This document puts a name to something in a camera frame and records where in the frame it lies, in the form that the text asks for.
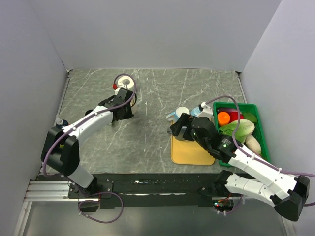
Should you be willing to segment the grey blue mug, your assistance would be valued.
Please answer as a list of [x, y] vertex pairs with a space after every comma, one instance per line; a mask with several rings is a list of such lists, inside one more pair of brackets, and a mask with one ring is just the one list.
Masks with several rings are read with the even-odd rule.
[[185, 132], [187, 130], [186, 126], [173, 126], [171, 125], [168, 129], [167, 129], [167, 133], [171, 134], [173, 137], [175, 137], [175, 139], [179, 140], [179, 141], [184, 141], [187, 140], [185, 138]]

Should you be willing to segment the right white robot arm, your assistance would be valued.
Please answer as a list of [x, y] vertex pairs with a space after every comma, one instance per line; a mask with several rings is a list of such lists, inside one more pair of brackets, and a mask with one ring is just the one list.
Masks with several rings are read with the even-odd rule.
[[219, 195], [230, 192], [251, 197], [272, 206], [280, 216], [298, 221], [309, 196], [310, 180], [305, 175], [282, 172], [232, 136], [219, 133], [207, 117], [183, 113], [170, 130], [173, 136], [197, 142], [215, 159], [251, 176], [247, 179], [222, 171], [215, 184]]

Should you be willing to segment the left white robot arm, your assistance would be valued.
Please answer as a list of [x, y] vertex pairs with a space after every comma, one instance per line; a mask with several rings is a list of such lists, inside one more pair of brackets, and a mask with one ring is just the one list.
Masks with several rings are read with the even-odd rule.
[[83, 118], [63, 128], [52, 127], [46, 136], [41, 161], [47, 177], [49, 166], [78, 185], [87, 198], [97, 193], [97, 178], [80, 165], [80, 146], [102, 127], [133, 117], [131, 101], [135, 91], [120, 88], [116, 95], [101, 101]]

